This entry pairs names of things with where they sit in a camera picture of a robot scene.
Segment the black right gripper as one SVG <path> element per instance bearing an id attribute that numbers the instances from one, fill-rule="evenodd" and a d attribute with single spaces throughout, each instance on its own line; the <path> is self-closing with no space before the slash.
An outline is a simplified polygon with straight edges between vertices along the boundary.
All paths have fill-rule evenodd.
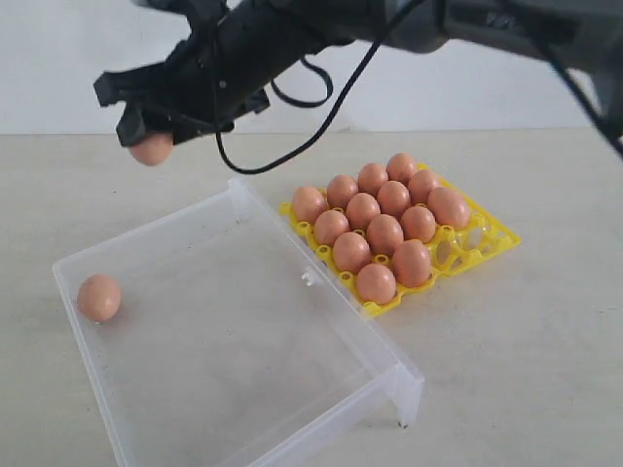
<path id="1" fill-rule="evenodd" d="M 127 104 L 116 126 L 122 146 L 157 134 L 175 143 L 230 131 L 268 105 L 266 85 L 307 54 L 352 42 L 357 1 L 144 1 L 183 16 L 191 33 L 164 60 L 103 72 L 93 83 L 101 107 Z"/>

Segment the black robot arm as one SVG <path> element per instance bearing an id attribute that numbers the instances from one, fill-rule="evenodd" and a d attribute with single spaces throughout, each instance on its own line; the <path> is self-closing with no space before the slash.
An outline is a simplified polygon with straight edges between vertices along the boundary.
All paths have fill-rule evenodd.
<path id="1" fill-rule="evenodd" d="M 125 104 L 120 143 L 167 133 L 175 143 L 233 130 L 269 105 L 266 85 L 309 54 L 355 41 L 429 54 L 452 39 L 530 58 L 546 52 L 588 74 L 607 134 L 622 134 L 618 1 L 152 1 L 191 32 L 161 62 L 105 72 L 101 106 Z"/>

